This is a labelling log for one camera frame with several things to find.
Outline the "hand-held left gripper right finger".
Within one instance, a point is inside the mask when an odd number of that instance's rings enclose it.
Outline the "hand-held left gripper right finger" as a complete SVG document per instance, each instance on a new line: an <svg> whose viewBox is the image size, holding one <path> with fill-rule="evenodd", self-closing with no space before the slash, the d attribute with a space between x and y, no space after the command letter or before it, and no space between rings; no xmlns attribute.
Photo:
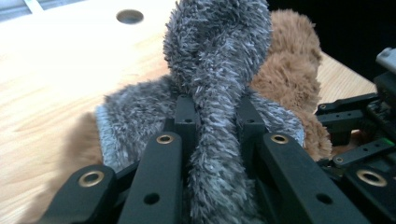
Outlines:
<svg viewBox="0 0 396 224"><path fill-rule="evenodd" d="M370 224L294 138L266 129L246 96L236 121L247 175L268 224Z"/></svg>

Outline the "brown teddy bear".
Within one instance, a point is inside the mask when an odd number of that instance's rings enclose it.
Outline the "brown teddy bear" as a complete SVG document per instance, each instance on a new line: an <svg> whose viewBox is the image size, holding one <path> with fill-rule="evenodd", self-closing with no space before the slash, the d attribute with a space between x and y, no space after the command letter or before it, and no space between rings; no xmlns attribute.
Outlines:
<svg viewBox="0 0 396 224"><path fill-rule="evenodd" d="M364 144L363 133L355 132L347 145L334 146L330 134L314 115L319 102L317 77L321 64L315 24L291 9L273 11L271 19L272 43L251 87L300 119L304 129L303 147L313 160L331 158Z"/></svg>

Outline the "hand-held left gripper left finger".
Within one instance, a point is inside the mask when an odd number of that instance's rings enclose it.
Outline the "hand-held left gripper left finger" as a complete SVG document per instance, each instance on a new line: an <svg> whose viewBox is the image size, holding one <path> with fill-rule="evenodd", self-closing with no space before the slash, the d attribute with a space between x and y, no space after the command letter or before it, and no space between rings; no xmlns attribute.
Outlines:
<svg viewBox="0 0 396 224"><path fill-rule="evenodd" d="M148 141L118 224L182 224L183 184L196 146L196 123L190 96L178 96L175 117Z"/></svg>

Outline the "grey fluffy cloth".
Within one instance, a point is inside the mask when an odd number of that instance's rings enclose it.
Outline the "grey fluffy cloth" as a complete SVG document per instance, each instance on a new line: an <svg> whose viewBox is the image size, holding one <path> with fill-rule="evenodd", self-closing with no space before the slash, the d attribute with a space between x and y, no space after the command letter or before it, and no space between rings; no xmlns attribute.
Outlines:
<svg viewBox="0 0 396 224"><path fill-rule="evenodd" d="M129 85L96 109L105 165L119 172L138 161L152 135L192 97L198 144L190 157L190 224L264 224L237 140L236 108L248 97L270 132L304 141L301 121L249 87L271 43L265 0L180 0L167 24L163 52L170 72Z"/></svg>

